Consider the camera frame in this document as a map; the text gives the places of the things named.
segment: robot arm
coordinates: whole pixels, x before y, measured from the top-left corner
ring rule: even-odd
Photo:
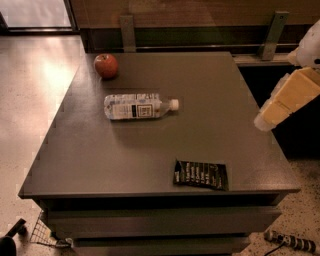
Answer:
[[[254,124],[262,131],[275,128],[320,95],[320,20],[309,29],[299,47],[288,55],[288,60],[302,69],[280,79],[270,99],[260,109]]]

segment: red apple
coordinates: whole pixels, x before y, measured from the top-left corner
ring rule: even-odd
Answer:
[[[97,73],[104,79],[113,78],[118,72],[118,62],[116,58],[109,53],[99,54],[94,59],[93,64]]]

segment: glass door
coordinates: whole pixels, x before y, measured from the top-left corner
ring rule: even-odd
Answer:
[[[71,28],[68,0],[0,0],[8,29]]]

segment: wall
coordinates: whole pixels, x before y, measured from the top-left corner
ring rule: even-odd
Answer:
[[[268,25],[275,11],[287,24],[320,19],[319,0],[71,0],[80,28],[118,28],[119,15],[133,14],[135,27]]]

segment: drawer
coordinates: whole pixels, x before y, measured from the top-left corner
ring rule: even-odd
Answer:
[[[223,207],[48,212],[42,221],[59,238],[240,234],[264,231],[277,207]]]
[[[76,239],[79,256],[231,255],[249,245],[247,237]]]

